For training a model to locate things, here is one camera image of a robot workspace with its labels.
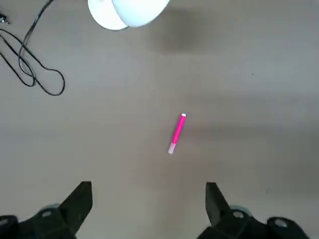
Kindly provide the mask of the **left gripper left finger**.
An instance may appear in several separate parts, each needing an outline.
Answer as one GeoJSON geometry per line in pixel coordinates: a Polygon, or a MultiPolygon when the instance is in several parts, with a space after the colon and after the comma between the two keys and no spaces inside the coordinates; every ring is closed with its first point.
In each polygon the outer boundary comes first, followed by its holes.
{"type": "Polygon", "coordinates": [[[31,218],[1,215],[2,239],[75,239],[93,207],[92,182],[82,181],[61,203],[43,207],[31,218]]]}

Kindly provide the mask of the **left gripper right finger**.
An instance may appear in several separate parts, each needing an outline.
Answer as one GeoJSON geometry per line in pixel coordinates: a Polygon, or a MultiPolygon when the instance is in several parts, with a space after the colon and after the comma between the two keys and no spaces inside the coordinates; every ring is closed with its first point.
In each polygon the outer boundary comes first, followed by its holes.
{"type": "Polygon", "coordinates": [[[270,217],[264,224],[243,208],[232,208],[216,183],[207,182],[205,208],[211,223],[205,229],[207,239],[308,239],[293,220],[270,217]]]}

